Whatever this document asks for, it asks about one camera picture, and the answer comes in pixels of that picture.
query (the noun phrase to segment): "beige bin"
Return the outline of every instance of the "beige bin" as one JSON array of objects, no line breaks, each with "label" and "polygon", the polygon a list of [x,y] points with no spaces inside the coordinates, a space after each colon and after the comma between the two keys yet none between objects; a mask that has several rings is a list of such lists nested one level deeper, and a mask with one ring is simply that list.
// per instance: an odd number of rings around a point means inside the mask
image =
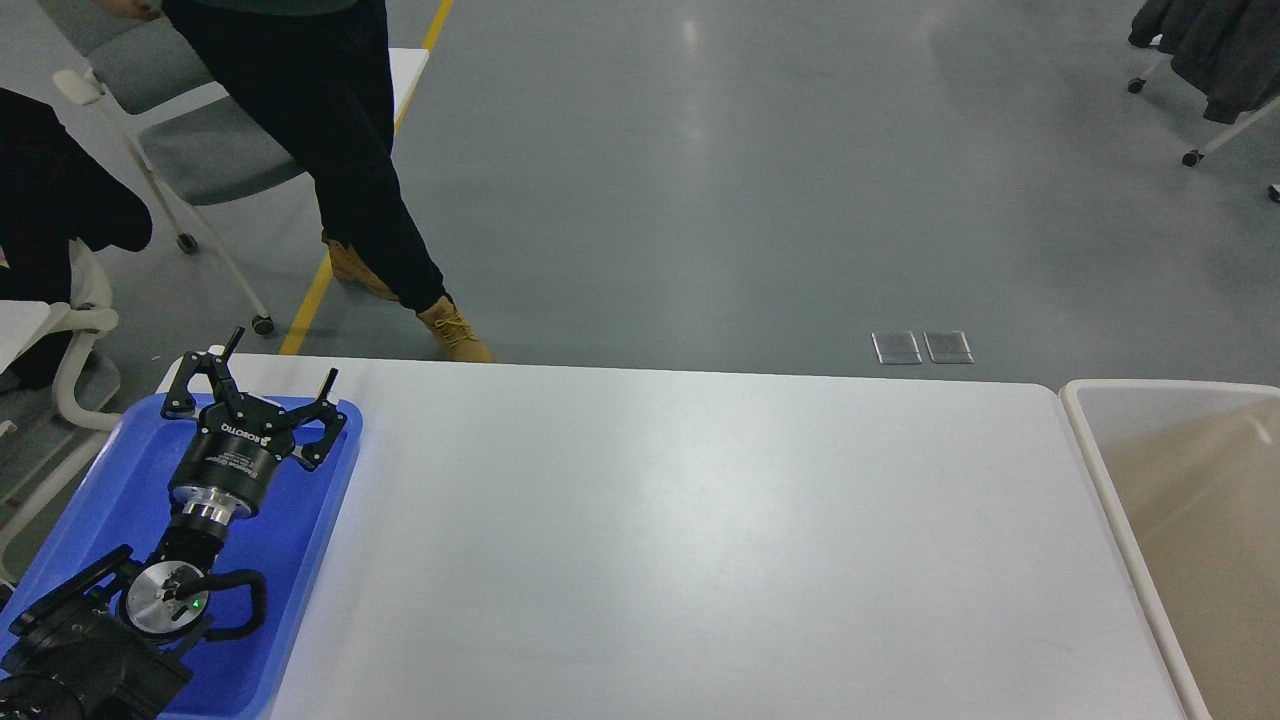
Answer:
[{"label": "beige bin", "polygon": [[1188,717],[1280,717],[1280,389],[1060,395]]}]

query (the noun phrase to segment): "black clothing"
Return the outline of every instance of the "black clothing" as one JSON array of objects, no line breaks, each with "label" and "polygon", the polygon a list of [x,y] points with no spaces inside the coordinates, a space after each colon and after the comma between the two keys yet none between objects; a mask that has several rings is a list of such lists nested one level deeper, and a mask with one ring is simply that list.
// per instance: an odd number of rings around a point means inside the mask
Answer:
[{"label": "black clothing", "polygon": [[261,15],[323,15],[352,6],[356,0],[196,0],[201,5]]},{"label": "black clothing", "polygon": [[1147,0],[1129,42],[1157,35],[1174,72],[1207,96],[1206,119],[1234,123],[1280,94],[1280,0]]},{"label": "black clothing", "polygon": [[276,17],[165,0],[218,82],[315,179],[328,233],[421,313],[444,275],[401,199],[392,165],[392,95],[384,0]]},{"label": "black clothing", "polygon": [[[147,206],[76,143],[54,109],[0,87],[0,300],[69,302],[68,242],[137,251],[151,240]],[[54,379],[70,333],[47,336],[12,369],[22,387]]]}]

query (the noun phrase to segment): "gray floor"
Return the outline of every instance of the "gray floor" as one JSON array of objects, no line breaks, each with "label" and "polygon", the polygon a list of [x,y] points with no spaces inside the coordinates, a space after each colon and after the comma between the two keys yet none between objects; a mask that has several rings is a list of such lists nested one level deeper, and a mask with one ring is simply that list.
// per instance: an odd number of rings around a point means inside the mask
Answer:
[{"label": "gray floor", "polygon": [[[1167,69],[1124,91],[1153,59],[1125,44],[1137,5],[458,0],[401,128],[404,197],[509,363],[1277,384],[1280,113],[1183,168],[1221,126]],[[416,46],[435,3],[390,13]],[[0,85],[143,193],[49,83],[83,63],[33,4],[0,4]],[[209,214],[287,325],[323,252],[310,181]],[[159,214],[102,260],[116,406],[251,315]],[[881,366],[869,334],[895,329],[966,331],[977,363]],[[439,357],[338,283],[302,352]]]}]

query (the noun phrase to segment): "person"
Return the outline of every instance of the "person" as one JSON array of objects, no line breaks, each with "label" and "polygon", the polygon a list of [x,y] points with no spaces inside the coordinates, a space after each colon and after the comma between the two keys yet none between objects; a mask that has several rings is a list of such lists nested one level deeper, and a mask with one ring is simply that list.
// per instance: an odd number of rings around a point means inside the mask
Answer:
[{"label": "person", "polygon": [[[142,0],[93,0],[142,20]],[[492,363],[401,197],[384,0],[164,0],[214,78],[315,179],[333,274],[413,310],[451,360]]]},{"label": "person", "polygon": [[[70,302],[72,238],[137,252],[146,204],[67,133],[54,109],[0,87],[0,300]],[[0,375],[0,392],[47,387],[72,333],[45,336]]]}]

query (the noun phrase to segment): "person's hand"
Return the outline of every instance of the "person's hand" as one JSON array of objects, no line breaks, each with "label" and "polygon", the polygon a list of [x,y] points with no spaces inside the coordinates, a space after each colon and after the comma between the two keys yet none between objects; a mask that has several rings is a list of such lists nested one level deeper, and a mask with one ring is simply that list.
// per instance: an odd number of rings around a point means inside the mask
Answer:
[{"label": "person's hand", "polygon": [[113,15],[134,20],[154,20],[160,17],[160,0],[93,0],[93,4]]}]

